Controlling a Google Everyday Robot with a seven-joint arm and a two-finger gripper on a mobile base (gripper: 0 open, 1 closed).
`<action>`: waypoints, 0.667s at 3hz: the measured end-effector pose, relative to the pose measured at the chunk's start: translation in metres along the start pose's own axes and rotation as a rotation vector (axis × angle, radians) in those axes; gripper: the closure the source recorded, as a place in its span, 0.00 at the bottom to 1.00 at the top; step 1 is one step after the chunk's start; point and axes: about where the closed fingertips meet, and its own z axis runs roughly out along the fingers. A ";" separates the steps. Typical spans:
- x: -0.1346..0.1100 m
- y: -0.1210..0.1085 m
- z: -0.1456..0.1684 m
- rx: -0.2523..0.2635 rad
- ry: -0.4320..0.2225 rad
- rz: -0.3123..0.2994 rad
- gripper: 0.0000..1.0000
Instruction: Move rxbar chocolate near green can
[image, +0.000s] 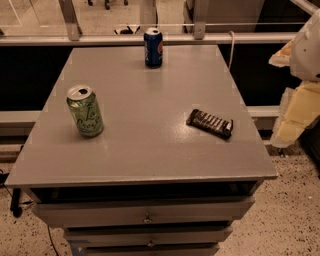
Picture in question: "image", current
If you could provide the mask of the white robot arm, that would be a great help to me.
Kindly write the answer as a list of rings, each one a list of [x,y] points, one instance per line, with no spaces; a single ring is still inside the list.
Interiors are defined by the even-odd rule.
[[[297,88],[285,89],[270,139],[272,146],[287,148],[320,116],[320,10],[269,63],[288,66],[291,75],[301,80]]]

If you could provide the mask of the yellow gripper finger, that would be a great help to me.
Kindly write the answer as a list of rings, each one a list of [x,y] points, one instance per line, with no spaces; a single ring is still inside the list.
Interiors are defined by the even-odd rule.
[[[290,67],[293,64],[291,58],[293,45],[294,40],[286,43],[279,51],[277,51],[270,57],[269,64],[279,68]]]
[[[302,81],[295,89],[286,88],[273,126],[271,145],[277,148],[292,145],[319,116],[319,82]]]

